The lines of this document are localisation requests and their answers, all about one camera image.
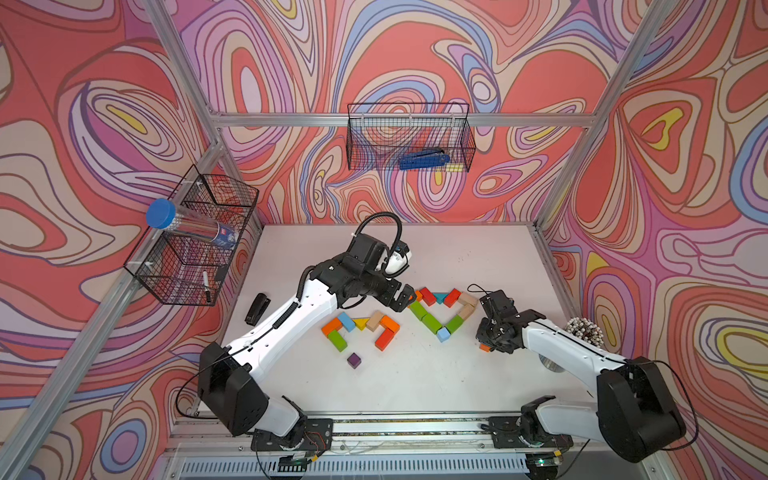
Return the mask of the green block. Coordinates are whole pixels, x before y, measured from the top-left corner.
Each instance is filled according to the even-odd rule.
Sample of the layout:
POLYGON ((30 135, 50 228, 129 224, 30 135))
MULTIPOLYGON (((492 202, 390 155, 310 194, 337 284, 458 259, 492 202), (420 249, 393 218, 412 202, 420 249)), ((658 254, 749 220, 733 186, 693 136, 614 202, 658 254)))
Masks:
POLYGON ((343 352, 348 343, 338 330, 333 330, 327 335, 327 339, 333 344, 338 352, 343 352))
POLYGON ((460 315, 455 315, 444 325, 444 327, 451 335, 453 335, 463 325, 464 322, 465 319, 463 317, 460 315))
POLYGON ((413 303, 411 303, 409 305, 409 310, 415 315, 415 317, 419 321, 422 321, 423 318, 428 314, 428 311, 419 301, 414 301, 413 303))
POLYGON ((437 320, 432 314, 426 313, 422 316, 421 322, 428 328, 433 334, 437 334, 439 330, 443 328, 442 323, 437 320))

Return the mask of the red block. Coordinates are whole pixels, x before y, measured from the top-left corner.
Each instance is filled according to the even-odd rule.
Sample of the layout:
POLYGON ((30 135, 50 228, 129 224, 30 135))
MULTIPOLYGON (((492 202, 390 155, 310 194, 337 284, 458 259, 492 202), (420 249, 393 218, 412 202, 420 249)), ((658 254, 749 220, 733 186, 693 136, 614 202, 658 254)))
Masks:
POLYGON ((420 299, 427 305, 432 306, 437 302, 435 295, 426 287, 419 290, 420 299))
POLYGON ((453 289, 448 295, 445 296, 443 299, 443 305, 452 308, 461 298, 462 292, 458 289, 453 289))
POLYGON ((380 351, 384 351, 389 346, 394 337, 394 331, 385 329, 375 341, 376 348, 380 351))

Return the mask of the yellow triangle block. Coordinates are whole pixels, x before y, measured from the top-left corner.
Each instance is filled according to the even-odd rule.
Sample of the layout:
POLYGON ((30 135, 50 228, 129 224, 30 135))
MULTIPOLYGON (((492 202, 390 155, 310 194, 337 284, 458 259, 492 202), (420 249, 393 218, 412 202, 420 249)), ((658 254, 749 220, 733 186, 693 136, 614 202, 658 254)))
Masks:
POLYGON ((364 330, 367 328, 367 324, 369 320, 370 320, 369 317, 357 318, 357 319, 354 319, 354 323, 359 330, 364 330))

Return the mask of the light blue long block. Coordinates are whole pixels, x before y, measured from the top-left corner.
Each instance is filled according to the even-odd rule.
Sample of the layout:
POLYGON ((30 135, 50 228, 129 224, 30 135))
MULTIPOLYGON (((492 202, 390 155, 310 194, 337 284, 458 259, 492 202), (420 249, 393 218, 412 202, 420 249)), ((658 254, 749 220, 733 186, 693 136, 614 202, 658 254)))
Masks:
POLYGON ((351 332, 356 328, 354 320, 346 312, 341 311, 337 315, 337 318, 348 332, 351 332))

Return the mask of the light blue cube block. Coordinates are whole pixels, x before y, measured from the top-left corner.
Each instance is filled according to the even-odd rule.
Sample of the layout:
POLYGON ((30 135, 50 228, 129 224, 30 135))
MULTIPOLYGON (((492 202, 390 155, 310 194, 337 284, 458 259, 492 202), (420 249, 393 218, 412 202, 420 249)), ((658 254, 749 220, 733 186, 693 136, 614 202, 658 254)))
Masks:
POLYGON ((451 337, 451 333, 447 328, 442 327, 437 331, 436 337, 441 343, 443 343, 451 337))

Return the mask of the green block bottom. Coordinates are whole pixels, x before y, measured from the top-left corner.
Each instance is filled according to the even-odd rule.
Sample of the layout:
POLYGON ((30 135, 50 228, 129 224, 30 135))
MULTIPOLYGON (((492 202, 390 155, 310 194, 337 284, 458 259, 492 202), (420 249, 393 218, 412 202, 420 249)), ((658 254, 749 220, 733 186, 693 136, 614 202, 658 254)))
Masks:
POLYGON ((348 343, 338 330, 333 330, 327 335, 327 339, 333 344, 338 352, 343 352, 348 343))

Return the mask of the purple cube block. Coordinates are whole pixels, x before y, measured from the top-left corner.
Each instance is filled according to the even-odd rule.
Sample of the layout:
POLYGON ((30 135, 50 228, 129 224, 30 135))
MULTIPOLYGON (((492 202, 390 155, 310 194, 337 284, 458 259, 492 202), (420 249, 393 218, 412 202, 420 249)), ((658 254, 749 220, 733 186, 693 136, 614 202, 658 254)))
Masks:
POLYGON ((359 357, 359 356, 358 356, 356 353, 352 353, 352 354, 351 354, 351 355, 350 355, 350 356, 347 358, 347 363, 349 364, 349 366, 350 366, 351 368, 353 368, 353 369, 356 369, 356 368, 358 368, 358 367, 360 366, 360 364, 362 363, 362 359, 361 359, 361 358, 360 358, 360 357, 359 357))

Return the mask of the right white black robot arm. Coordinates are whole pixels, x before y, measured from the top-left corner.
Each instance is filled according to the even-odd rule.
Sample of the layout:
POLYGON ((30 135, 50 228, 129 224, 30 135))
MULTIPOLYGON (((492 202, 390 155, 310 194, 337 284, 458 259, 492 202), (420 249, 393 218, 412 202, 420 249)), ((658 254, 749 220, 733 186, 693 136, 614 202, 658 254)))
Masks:
POLYGON ((503 291, 482 296, 484 316, 476 338, 493 352, 528 350, 577 378, 591 402, 544 395, 524 404, 513 430, 539 447, 548 439, 576 436, 603 442, 622 459, 638 463, 687 433, 687 427, 656 362, 627 359, 577 337, 543 314, 519 311, 503 291))

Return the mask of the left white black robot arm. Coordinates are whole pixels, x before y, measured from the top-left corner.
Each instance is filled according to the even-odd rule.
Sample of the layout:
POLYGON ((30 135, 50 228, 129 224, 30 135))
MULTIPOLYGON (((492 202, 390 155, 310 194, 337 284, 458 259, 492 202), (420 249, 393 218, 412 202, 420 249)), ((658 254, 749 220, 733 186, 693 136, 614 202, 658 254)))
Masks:
POLYGON ((369 216, 344 252, 304 269, 295 295, 269 317, 227 345, 213 342, 202 351, 198 396, 230 434, 256 429, 287 438, 298 430, 300 409, 270 397, 259 383, 311 327, 367 298, 397 313, 416 300, 414 288, 398 279, 411 259, 402 233, 395 213, 369 216))

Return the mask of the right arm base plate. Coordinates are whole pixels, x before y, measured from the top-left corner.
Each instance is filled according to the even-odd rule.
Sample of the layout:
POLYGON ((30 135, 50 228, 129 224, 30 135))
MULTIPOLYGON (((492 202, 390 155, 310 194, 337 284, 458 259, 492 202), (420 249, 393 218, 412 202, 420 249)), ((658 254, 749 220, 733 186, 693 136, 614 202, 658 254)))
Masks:
POLYGON ((502 448, 568 450, 574 443, 569 435, 547 433, 532 415, 492 416, 480 429, 491 435, 493 445, 502 448))

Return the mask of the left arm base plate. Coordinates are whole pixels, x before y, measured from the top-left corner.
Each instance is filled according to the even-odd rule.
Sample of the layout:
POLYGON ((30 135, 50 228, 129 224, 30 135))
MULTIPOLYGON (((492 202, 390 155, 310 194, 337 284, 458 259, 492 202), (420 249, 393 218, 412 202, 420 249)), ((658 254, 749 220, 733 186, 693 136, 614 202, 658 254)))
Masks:
POLYGON ((254 452, 309 452, 320 454, 332 446, 334 421, 331 418, 300 419, 285 436, 255 430, 251 440, 254 452))

